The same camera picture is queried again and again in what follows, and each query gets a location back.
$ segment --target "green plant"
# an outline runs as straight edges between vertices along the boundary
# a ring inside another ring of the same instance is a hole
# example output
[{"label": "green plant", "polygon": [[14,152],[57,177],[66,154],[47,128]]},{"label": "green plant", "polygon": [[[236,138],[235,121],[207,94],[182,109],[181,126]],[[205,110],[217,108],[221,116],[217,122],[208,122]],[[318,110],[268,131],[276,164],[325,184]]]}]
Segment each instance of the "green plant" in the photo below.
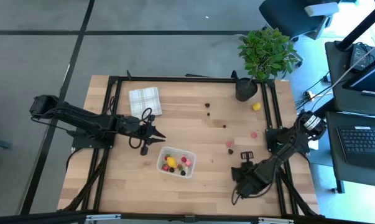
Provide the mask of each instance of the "green plant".
[{"label": "green plant", "polygon": [[292,73],[292,65],[298,60],[291,53],[296,52],[289,37],[284,36],[278,29],[264,29],[250,31],[248,36],[240,37],[244,42],[239,56],[245,60],[245,69],[251,78],[265,81],[270,74],[277,76],[277,72]]}]

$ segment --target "potted plant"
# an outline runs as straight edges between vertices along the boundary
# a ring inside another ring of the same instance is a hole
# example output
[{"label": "potted plant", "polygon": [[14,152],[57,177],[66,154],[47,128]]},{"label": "potted plant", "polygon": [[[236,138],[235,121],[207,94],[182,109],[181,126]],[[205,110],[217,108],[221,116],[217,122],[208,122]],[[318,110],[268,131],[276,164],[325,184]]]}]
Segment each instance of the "potted plant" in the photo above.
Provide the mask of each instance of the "potted plant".
[{"label": "potted plant", "polygon": [[243,45],[239,56],[245,60],[245,69],[251,78],[237,78],[236,98],[246,101],[257,92],[257,85],[252,79],[265,82],[270,74],[277,77],[278,72],[292,72],[292,64],[298,60],[291,53],[296,52],[289,44],[289,37],[284,36],[278,29],[262,29],[250,31],[248,36],[240,37]]}]

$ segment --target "gray floor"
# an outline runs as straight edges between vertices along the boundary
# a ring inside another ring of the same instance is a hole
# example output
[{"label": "gray floor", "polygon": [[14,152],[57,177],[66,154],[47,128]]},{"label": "gray floor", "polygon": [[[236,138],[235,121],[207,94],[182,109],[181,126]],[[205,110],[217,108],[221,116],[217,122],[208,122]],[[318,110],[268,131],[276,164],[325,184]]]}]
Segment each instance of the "gray floor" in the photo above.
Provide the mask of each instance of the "gray floor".
[{"label": "gray floor", "polygon": [[[257,9],[261,2],[102,0],[96,1],[88,30],[260,29],[265,23]],[[87,0],[0,0],[0,29],[79,29],[87,5]],[[328,40],[301,38],[296,43],[305,61],[286,77],[295,100],[328,71],[324,50]],[[0,215],[18,212],[46,129],[29,120],[32,98],[58,93],[75,41],[75,36],[0,35],[0,138],[13,144],[9,151],[0,149]],[[126,69],[132,75],[229,77],[232,70],[245,75],[238,45],[237,37],[222,35],[85,37],[66,100],[82,106],[91,75],[124,75]],[[71,141],[56,131],[33,213],[56,209]],[[347,193],[335,195],[328,191],[335,187],[331,167],[313,165],[312,173],[323,215],[375,222],[375,187],[346,183]]]}]

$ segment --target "black keyboard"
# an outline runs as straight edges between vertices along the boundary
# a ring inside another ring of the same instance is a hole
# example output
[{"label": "black keyboard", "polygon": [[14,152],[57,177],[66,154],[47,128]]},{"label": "black keyboard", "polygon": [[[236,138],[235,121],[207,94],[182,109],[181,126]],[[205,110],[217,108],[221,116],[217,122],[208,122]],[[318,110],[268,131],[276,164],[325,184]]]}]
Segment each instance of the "black keyboard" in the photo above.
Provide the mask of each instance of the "black keyboard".
[{"label": "black keyboard", "polygon": [[347,163],[375,169],[375,127],[340,126],[338,135]]}]

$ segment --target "dish towel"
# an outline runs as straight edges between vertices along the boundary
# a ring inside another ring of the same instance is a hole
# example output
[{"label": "dish towel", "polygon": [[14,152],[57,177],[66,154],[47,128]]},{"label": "dish towel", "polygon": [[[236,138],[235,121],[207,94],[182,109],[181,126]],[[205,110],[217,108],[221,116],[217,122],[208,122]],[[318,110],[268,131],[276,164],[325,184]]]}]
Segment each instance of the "dish towel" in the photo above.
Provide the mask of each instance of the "dish towel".
[{"label": "dish towel", "polygon": [[132,116],[139,119],[142,118],[143,111],[147,108],[152,109],[151,114],[162,114],[160,96],[157,87],[129,91],[129,102],[131,104]]}]

